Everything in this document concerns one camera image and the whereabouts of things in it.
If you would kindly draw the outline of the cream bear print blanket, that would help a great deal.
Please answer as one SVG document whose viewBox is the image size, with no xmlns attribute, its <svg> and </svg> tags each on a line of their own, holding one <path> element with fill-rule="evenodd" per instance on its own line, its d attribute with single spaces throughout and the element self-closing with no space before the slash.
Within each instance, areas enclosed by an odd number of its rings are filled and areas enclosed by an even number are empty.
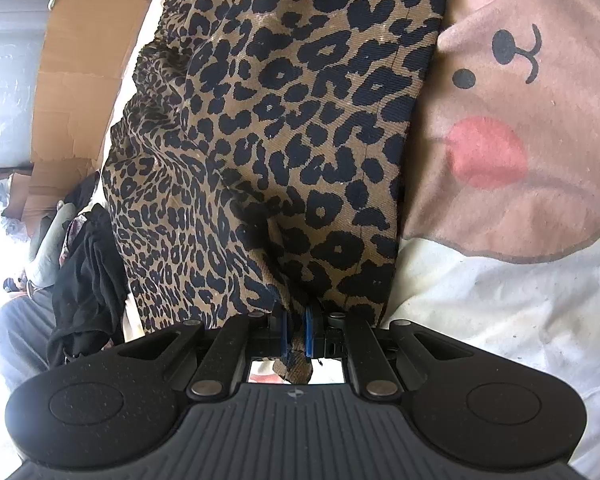
<svg viewBox="0 0 600 480">
<path fill-rule="evenodd" d="M 600 0 L 446 0 L 387 309 L 569 382 L 600 479 Z"/>
</svg>

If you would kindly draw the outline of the grey upright panel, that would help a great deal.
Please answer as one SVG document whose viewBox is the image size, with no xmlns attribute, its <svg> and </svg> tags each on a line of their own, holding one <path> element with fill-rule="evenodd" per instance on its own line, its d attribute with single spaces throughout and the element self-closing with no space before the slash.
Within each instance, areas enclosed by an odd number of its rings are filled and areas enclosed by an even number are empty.
<svg viewBox="0 0 600 480">
<path fill-rule="evenodd" d="M 0 169 L 31 163 L 36 80 L 48 0 L 0 0 Z"/>
</svg>

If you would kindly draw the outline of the dark grey pillow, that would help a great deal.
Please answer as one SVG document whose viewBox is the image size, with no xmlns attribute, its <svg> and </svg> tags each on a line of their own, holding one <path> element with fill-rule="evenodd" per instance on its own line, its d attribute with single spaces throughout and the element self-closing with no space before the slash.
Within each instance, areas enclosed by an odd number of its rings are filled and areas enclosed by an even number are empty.
<svg viewBox="0 0 600 480">
<path fill-rule="evenodd" d="M 12 292 L 0 307 L 0 374 L 10 392 L 50 369 L 47 346 L 55 326 L 51 289 Z"/>
</svg>

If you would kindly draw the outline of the flattened brown cardboard box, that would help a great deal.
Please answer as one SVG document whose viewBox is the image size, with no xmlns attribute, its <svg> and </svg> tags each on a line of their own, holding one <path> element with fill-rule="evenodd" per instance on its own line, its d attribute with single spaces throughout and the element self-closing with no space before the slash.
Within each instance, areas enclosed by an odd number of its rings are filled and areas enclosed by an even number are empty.
<svg viewBox="0 0 600 480">
<path fill-rule="evenodd" d="M 102 163 L 123 74 L 151 0 L 55 0 L 33 107 L 22 221 L 40 219 Z"/>
</svg>

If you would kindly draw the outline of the black clothes pile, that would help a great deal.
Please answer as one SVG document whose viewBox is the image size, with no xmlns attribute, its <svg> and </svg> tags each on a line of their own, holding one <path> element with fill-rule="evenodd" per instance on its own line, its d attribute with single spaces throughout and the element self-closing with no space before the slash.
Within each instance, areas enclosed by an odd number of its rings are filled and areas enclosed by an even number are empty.
<svg viewBox="0 0 600 480">
<path fill-rule="evenodd" d="M 98 181 L 94 172 L 66 196 L 84 222 L 67 244 L 53 287 L 55 328 L 46 350 L 50 367 L 124 343 L 122 320 L 129 286 L 109 212 L 92 202 Z"/>
</svg>

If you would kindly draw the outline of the leopard print skirt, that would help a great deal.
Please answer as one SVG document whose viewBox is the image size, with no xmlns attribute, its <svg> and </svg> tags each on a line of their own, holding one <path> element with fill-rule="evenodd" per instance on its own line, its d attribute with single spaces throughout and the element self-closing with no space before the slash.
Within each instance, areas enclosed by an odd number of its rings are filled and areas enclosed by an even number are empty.
<svg viewBox="0 0 600 480">
<path fill-rule="evenodd" d="M 104 189 L 148 332 L 285 309 L 385 314 L 401 166 L 446 0 L 164 0 Z"/>
</svg>

